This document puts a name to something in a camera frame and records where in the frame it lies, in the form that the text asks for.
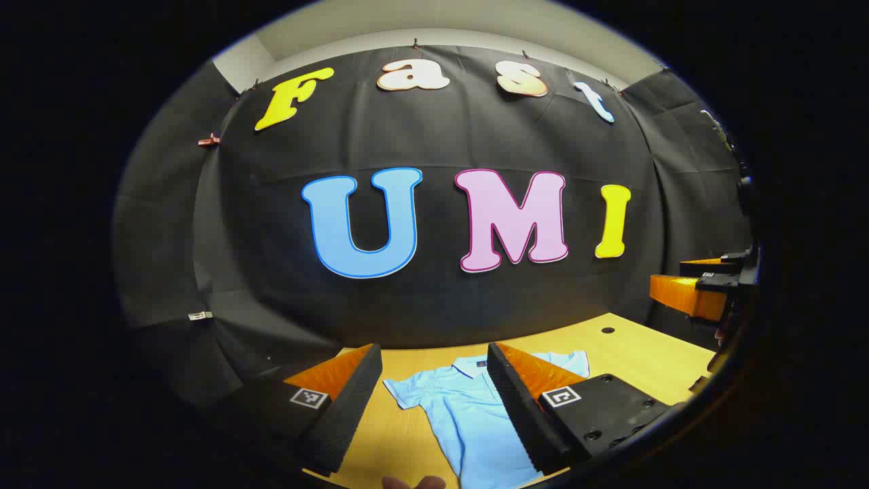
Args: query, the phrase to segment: table surface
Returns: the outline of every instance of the table surface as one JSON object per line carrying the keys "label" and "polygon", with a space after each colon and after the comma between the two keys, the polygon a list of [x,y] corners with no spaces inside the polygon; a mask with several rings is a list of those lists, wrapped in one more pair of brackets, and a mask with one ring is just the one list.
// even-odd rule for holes
{"label": "table surface", "polygon": [[[602,332],[606,327],[615,331]],[[670,405],[691,397],[688,387],[699,376],[708,375],[706,365],[714,355],[705,348],[614,314],[502,341],[529,353],[584,350],[592,377],[612,373]],[[352,350],[344,348],[339,355]],[[380,380],[365,408],[341,470],[326,480],[350,489],[380,489],[384,475],[404,480],[411,487],[426,475],[437,475],[447,481],[448,489],[459,489],[458,478],[443,456],[425,411],[420,406],[402,410],[383,386],[383,380],[401,381],[423,370],[452,365],[458,357],[485,355],[487,350],[488,344],[382,350]],[[547,477],[540,477],[529,485],[543,479]]]}

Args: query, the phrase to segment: wall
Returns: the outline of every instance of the wall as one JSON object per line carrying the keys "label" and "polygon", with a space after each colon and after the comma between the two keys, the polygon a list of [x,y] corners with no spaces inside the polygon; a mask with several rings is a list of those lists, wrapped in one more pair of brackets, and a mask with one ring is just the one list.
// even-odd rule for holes
{"label": "wall", "polygon": [[532,59],[539,59],[552,64],[558,64],[559,66],[578,71],[579,73],[583,73],[598,80],[608,79],[609,83],[619,90],[630,84],[627,80],[616,76],[610,71],[603,70],[593,64],[571,57],[557,50],[511,37],[498,36],[487,32],[457,29],[390,30],[342,39],[341,41],[317,46],[293,56],[286,57],[272,64],[271,67],[263,71],[260,80],[262,81],[263,79],[277,77],[287,71],[294,70],[301,66],[352,52],[393,46],[413,45],[414,38],[416,38],[418,43],[422,46],[426,44],[459,45],[502,50],[515,54],[521,54],[522,50],[525,50]]}
{"label": "wall", "polygon": [[228,47],[213,61],[223,77],[238,92],[253,86],[257,78],[262,81],[263,73],[275,64],[275,59],[256,34]]}
{"label": "wall", "polygon": [[[429,31],[431,28],[452,32],[446,38],[438,37],[435,30]],[[554,64],[559,64],[558,57],[553,56],[558,52],[627,84],[660,69],[653,57],[630,39],[564,3],[548,0],[320,0],[264,26],[257,36],[276,60],[283,60],[345,39],[374,33],[388,37],[389,32],[400,30],[414,33],[404,32],[392,44],[361,49],[409,45],[419,37],[423,44],[458,44],[514,53],[524,49],[529,56]],[[487,34],[495,37],[480,37]],[[546,46],[545,53],[537,52],[541,46]]]}

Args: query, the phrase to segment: polo shirt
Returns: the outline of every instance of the polo shirt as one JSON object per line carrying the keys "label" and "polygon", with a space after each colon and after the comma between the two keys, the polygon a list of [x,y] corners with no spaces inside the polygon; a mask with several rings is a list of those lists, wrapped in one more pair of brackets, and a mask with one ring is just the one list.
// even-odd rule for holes
{"label": "polo shirt", "polygon": [[[585,352],[534,355],[582,377],[591,375]],[[383,380],[401,409],[419,405],[425,410],[461,489],[508,489],[542,475],[510,422],[486,358],[457,358],[450,366],[417,372],[402,382]]]}

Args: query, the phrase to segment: finger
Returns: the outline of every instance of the finger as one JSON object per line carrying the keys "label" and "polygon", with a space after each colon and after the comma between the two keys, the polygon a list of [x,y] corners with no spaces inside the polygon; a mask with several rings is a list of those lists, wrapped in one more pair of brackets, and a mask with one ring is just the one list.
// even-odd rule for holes
{"label": "finger", "polygon": [[410,489],[410,486],[396,479],[395,477],[385,476],[382,481],[383,489]]}
{"label": "finger", "polygon": [[447,482],[444,479],[434,475],[427,475],[422,478],[415,489],[444,489],[445,487],[447,487]]}

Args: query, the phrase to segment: blue letter u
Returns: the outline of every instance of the blue letter u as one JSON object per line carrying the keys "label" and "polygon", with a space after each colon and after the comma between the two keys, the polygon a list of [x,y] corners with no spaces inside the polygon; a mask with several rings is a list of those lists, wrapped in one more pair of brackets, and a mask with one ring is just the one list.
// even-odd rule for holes
{"label": "blue letter u", "polygon": [[302,188],[311,206],[311,231],[317,256],[326,268],[349,278],[376,278],[399,271],[416,252],[414,187],[422,181],[416,168],[389,168],[375,173],[371,184],[386,198],[389,241],[377,251],[353,244],[348,198],[356,190],[352,177],[315,180]]}

